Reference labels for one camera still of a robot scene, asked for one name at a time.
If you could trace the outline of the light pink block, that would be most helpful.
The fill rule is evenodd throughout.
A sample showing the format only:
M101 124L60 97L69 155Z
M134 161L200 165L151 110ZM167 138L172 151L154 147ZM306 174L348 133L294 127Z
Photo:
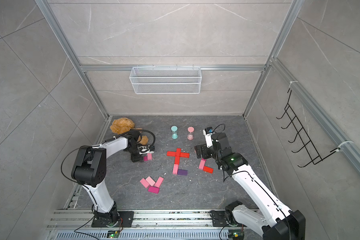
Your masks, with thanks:
M151 177L147 177L146 181L150 184L150 186L155 186L156 184L156 182Z
M200 169L200 170L203 170L203 169L204 169L205 163L206 163L206 161L205 161L204 159L201 159L200 164L199 164L199 169Z
M147 160L150 161L150 160L152 160L152 159L153 159L152 154L151 154L151 153L147 154Z

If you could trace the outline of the purple block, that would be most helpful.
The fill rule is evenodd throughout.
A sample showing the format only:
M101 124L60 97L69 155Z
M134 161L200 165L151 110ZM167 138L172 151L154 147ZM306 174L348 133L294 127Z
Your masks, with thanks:
M188 171L187 171L187 170L181 170L181 169L179 169L179 170L177 171L177 175L187 176L187 175L188 175Z

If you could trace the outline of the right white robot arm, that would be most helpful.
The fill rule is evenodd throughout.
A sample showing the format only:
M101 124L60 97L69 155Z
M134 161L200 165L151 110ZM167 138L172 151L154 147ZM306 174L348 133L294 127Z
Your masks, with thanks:
M259 210L253 211L235 201L225 208L229 225L241 224L260 235L264 240L303 240L306 236L306 218L292 211L280 201L258 178L249 162L232 151L225 133L211 127L203 130L205 144L195 146L197 158L216 161L219 169L236 181L251 197Z

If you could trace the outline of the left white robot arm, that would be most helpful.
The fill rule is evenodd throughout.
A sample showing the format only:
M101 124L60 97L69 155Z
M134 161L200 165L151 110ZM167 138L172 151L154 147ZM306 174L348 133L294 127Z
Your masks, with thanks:
M94 205L94 217L108 227L115 226L121 217L117 204L111 198L105 183L107 158L119 151L127 151L130 152L132 158L141 160L139 138L139 132L129 131L106 140L102 144L81 146L78 149L71 177L90 196Z

